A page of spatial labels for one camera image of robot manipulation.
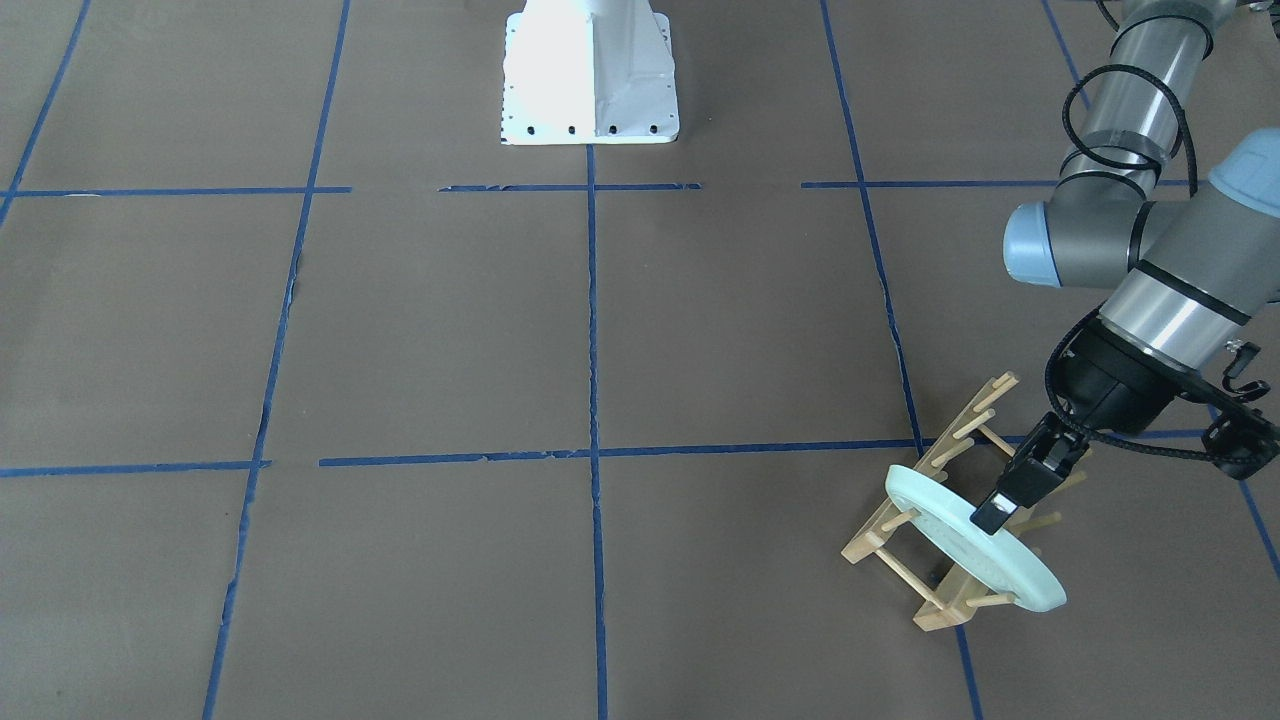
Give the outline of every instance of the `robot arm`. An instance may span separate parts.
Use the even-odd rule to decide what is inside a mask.
[[[1024,205],[1010,219],[1005,261],[1016,279],[1119,287],[1050,357],[1053,411],[973,514],[987,533],[1057,487],[1089,442],[1144,448],[1103,433],[1140,433],[1175,397],[1211,405],[1220,416],[1202,437],[1206,452],[1165,454],[1211,461],[1233,478],[1280,454],[1280,430],[1245,406],[1266,392],[1265,383],[1230,383],[1257,351],[1235,338],[1280,288],[1280,129],[1251,135],[1196,192],[1194,149],[1180,109],[1213,33],[1236,5],[1126,1],[1112,64],[1084,79],[1105,76],[1079,135],[1064,109],[1075,147],[1052,200]],[[1180,142],[1193,199],[1148,202]],[[1224,348],[1238,361],[1219,389],[1201,372]]]

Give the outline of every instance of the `black cable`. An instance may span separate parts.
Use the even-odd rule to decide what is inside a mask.
[[[1073,87],[1071,91],[1066,94],[1066,101],[1062,102],[1062,128],[1066,129],[1066,136],[1071,138],[1071,145],[1074,145],[1075,149],[1079,150],[1080,154],[1084,155],[1085,158],[1093,160],[1094,163],[1106,165],[1108,168],[1116,168],[1119,170],[1155,170],[1157,174],[1161,170],[1161,165],[1156,160],[1147,160],[1146,163],[1121,163],[1120,160],[1112,160],[1110,158],[1098,155],[1088,146],[1085,146],[1084,141],[1080,140],[1080,136],[1076,135],[1075,128],[1071,126],[1071,104],[1075,101],[1075,96],[1079,95],[1082,90],[1084,90],[1084,86],[1088,85],[1091,79],[1105,73],[1128,73],[1132,76],[1137,76],[1143,81],[1151,83],[1152,87],[1158,90],[1160,94],[1165,96],[1165,100],[1169,102],[1169,108],[1174,111],[1174,118],[1178,120],[1178,137],[1174,141],[1174,152],[1178,151],[1179,145],[1187,146],[1187,182],[1190,193],[1194,197],[1196,193],[1199,191],[1199,168],[1196,161],[1196,143],[1192,142],[1192,131],[1187,123],[1187,111],[1183,110],[1183,105],[1178,101],[1178,95],[1175,95],[1174,91],[1167,85],[1165,85],[1162,79],[1148,73],[1142,68],[1137,68],[1134,65],[1117,65],[1117,64],[1102,65],[1101,68],[1080,78],[1080,82],[1075,83],[1075,87]]]
[[[1111,29],[1120,29],[1120,23],[1117,23],[1115,17],[1111,15],[1107,6],[1102,4],[1102,0],[1093,0],[1093,4],[1098,6],[1098,12],[1102,13],[1102,17],[1107,20],[1107,24],[1111,26]]]
[[[1057,347],[1055,347],[1053,352],[1051,352],[1048,356],[1048,363],[1044,365],[1044,392],[1048,393],[1050,407],[1053,409],[1053,413],[1062,420],[1064,425],[1079,433],[1085,439],[1097,441],[1101,442],[1102,445],[1110,445],[1111,447],[1117,447],[1120,450],[1126,450],[1129,452],[1140,452],[1143,455],[1156,455],[1160,457],[1174,457],[1176,460],[1197,460],[1202,462],[1221,462],[1231,465],[1265,465],[1267,462],[1267,459],[1265,459],[1262,455],[1251,455],[1248,457],[1228,457],[1224,455],[1212,455],[1210,452],[1202,452],[1198,450],[1181,450],[1178,447],[1165,447],[1160,445],[1143,445],[1140,442],[1130,442],[1126,439],[1112,437],[1107,433],[1101,433],[1098,430],[1094,430],[1093,428],[1087,428],[1080,423],[1075,421],[1075,419],[1073,419],[1068,414],[1066,409],[1062,406],[1062,401],[1057,398],[1057,389],[1053,387],[1053,365],[1057,364],[1059,359],[1062,356],[1062,352],[1065,352],[1066,347],[1071,345],[1071,341],[1075,340],[1078,334],[1080,334],[1080,331],[1084,329],[1084,325],[1089,324],[1089,320],[1092,320],[1097,315],[1098,315],[1098,307],[1094,307],[1093,310],[1089,311],[1088,315],[1080,318],[1080,322],[1075,323],[1075,325],[1070,331],[1068,331],[1066,336],[1062,337],[1062,341],[1057,343]]]

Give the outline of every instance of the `light blue joint cap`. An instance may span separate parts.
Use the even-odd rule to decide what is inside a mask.
[[[1019,205],[1005,225],[1005,269],[1018,282],[1062,287],[1048,245],[1043,202]]]
[[[1251,133],[1213,168],[1208,182],[1240,205],[1280,218],[1280,128]]]

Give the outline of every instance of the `light blue plate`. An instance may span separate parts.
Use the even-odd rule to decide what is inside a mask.
[[[1046,612],[1066,602],[1066,591],[1053,573],[1012,533],[1001,528],[988,536],[969,521],[973,505],[937,480],[910,468],[891,465],[884,489],[899,510],[915,509],[915,527],[996,593],[1014,593],[1014,605]]]

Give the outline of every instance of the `white metal bracket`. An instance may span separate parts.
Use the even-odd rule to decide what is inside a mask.
[[[502,142],[626,145],[680,133],[671,22],[649,0],[527,0],[507,18]]]

